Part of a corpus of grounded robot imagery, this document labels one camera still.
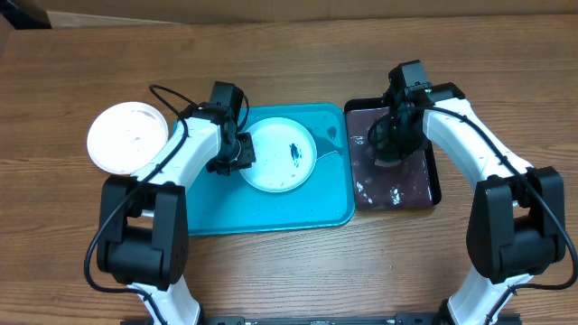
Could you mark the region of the green scrubbing sponge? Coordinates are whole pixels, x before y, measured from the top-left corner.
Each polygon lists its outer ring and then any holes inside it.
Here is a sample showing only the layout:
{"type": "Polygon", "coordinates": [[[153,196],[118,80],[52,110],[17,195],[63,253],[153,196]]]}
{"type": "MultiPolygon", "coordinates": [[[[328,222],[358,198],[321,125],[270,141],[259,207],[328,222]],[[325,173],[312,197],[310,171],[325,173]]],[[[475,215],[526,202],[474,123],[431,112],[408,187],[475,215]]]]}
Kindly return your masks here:
{"type": "Polygon", "coordinates": [[[375,165],[380,167],[392,167],[399,163],[401,163],[401,161],[392,156],[377,155],[375,159],[375,165]]]}

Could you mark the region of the light blue plate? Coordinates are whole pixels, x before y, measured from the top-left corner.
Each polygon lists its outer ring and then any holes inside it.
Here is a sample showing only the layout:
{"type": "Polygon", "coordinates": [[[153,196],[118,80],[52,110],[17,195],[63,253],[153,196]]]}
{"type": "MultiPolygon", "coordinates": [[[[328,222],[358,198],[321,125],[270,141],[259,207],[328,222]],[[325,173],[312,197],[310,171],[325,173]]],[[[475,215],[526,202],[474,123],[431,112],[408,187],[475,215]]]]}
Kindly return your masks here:
{"type": "Polygon", "coordinates": [[[248,184],[266,192],[286,192],[312,175],[317,148],[304,126],[289,118],[269,117],[247,131],[256,155],[251,167],[240,171],[248,184]]]}

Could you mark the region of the white plate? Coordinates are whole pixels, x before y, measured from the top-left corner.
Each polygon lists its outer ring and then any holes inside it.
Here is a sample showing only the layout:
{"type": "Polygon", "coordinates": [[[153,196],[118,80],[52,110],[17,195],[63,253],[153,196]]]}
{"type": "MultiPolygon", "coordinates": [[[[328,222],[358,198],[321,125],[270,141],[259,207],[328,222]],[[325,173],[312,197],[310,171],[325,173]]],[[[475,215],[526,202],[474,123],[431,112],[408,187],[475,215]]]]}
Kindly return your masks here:
{"type": "Polygon", "coordinates": [[[131,174],[148,164],[168,141],[168,125],[153,106],[129,101],[103,111],[87,135],[90,159],[113,174],[131,174]]]}

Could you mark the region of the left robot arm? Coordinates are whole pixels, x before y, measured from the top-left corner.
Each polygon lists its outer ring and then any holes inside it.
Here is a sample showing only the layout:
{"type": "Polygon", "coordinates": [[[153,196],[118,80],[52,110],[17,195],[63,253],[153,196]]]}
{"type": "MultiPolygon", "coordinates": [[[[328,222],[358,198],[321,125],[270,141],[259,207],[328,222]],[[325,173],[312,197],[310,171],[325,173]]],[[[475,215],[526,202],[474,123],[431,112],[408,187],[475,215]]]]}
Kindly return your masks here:
{"type": "Polygon", "coordinates": [[[159,153],[130,176],[104,183],[98,232],[85,260],[133,293],[151,324],[197,324],[202,308],[184,279],[189,235],[186,194],[200,172],[228,175],[255,162],[240,107],[190,104],[178,113],[174,133],[159,153]]]}

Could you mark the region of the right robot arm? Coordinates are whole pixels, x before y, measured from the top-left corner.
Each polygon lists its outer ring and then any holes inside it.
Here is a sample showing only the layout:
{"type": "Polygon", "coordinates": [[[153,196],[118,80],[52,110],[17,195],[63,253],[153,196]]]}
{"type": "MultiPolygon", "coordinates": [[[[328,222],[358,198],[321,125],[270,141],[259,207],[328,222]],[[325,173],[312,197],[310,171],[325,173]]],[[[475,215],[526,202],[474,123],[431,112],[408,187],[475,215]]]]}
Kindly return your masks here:
{"type": "Polygon", "coordinates": [[[429,142],[440,146],[474,191],[466,233],[472,267],[461,288],[425,324],[518,324],[500,316],[532,278],[577,251],[565,230],[564,182],[553,167],[536,169],[512,153],[477,118],[452,83],[390,82],[387,114],[368,130],[377,158],[403,162],[429,142]]]}

